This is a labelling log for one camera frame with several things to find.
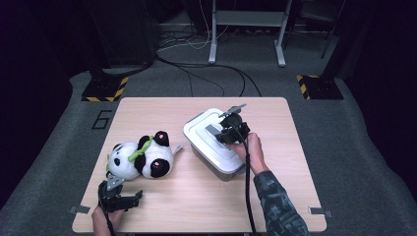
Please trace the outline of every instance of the person's left hand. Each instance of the person's left hand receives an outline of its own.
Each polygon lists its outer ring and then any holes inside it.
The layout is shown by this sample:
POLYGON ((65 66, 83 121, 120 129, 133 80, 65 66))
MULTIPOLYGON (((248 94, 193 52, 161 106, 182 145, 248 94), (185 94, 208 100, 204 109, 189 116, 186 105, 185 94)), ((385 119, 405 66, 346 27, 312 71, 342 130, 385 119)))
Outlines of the person's left hand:
MULTIPOLYGON (((119 228, 120 221, 123 216, 124 209, 119 209, 114 212, 108 213, 108 218, 110 219, 111 223, 113 224, 114 232, 117 232, 119 228)), ((107 226, 107 220, 105 219, 104 212, 100 206, 96 206, 94 211, 91 214, 92 218, 92 227, 94 230, 94 234, 96 236, 107 236, 111 235, 110 230, 107 226)))

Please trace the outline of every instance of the table top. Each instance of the table top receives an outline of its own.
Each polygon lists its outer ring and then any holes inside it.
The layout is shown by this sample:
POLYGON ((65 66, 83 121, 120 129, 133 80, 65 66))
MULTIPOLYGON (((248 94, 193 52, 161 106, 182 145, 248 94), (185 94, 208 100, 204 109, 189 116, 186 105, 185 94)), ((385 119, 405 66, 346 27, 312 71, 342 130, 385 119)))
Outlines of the table top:
MULTIPOLYGON (((73 230, 92 232, 91 213, 97 205, 97 188, 105 180, 107 155, 117 144, 138 141, 159 130, 168 133, 171 149, 182 145, 174 167, 166 176, 140 176, 123 184, 122 196, 144 190, 138 207, 123 216, 120 232, 137 233, 232 233, 252 232, 245 203, 245 175, 221 181, 193 153, 184 136, 184 125, 210 108, 227 111, 247 105, 240 113, 263 143, 269 169, 286 189, 311 232, 326 229, 326 219, 308 213, 321 207, 288 103, 281 97, 127 97, 120 101, 107 138, 98 156, 73 230)), ((255 226, 266 232, 265 219, 251 172, 250 198, 255 226)))

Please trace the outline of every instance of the gray floor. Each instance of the gray floor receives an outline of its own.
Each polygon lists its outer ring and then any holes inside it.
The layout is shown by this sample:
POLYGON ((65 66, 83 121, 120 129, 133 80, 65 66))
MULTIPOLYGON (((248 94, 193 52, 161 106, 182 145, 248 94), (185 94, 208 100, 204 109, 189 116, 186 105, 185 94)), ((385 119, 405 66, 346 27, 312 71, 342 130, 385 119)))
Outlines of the gray floor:
MULTIPOLYGON (((274 39, 232 36, 218 45, 216 64, 251 76, 262 96, 288 100, 322 206, 334 214, 320 235, 416 235, 416 204, 368 138, 361 111, 344 81, 336 79, 343 100, 305 100, 301 94, 296 75, 323 71, 330 55, 320 59, 325 40, 295 33, 284 51, 287 66, 279 68, 274 39)), ((175 62, 206 63, 209 46, 177 46, 158 55, 175 62)), ((242 78, 231 70, 189 70, 204 78, 192 76, 192 90, 185 72, 155 61, 130 77, 122 96, 222 96, 220 87, 224 96, 238 96, 242 90, 242 78)), ((245 81, 243 96, 258 96, 245 81)), ((80 204, 108 131, 108 126, 91 127, 100 111, 109 110, 104 116, 111 120, 118 106, 118 101, 81 101, 88 82, 89 73, 71 79, 74 92, 67 110, 0 212, 0 235, 76 235, 71 228, 75 216, 68 209, 80 204)))

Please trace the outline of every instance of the yellow and black hazard tape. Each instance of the yellow and black hazard tape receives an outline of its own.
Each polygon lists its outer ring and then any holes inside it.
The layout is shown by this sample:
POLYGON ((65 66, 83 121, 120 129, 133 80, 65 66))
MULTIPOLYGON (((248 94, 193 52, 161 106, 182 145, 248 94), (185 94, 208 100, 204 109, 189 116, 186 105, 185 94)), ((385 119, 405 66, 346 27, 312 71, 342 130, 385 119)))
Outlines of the yellow and black hazard tape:
POLYGON ((298 81, 298 85, 300 86, 301 93, 303 93, 303 96, 304 96, 305 99, 310 99, 311 97, 309 95, 309 91, 307 90, 307 86, 304 83, 305 78, 318 79, 319 76, 300 76, 300 75, 297 75, 297 81, 298 81))
POLYGON ((113 96, 106 96, 106 97, 100 97, 100 96, 84 96, 82 98, 82 101, 117 101, 120 96, 123 93, 123 90, 125 89, 126 84, 128 83, 129 78, 124 78, 120 82, 119 88, 116 90, 113 96))

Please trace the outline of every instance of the white lid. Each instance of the white lid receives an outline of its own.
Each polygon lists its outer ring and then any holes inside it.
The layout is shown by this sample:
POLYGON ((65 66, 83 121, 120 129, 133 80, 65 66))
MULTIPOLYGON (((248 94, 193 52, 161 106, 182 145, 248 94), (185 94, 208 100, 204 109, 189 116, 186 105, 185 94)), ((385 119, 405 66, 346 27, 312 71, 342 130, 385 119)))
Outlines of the white lid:
POLYGON ((218 118, 223 112, 209 109, 184 126, 184 135, 193 147, 210 162, 218 171, 225 174, 235 173, 244 163, 234 150, 221 144, 214 136, 222 130, 218 118))

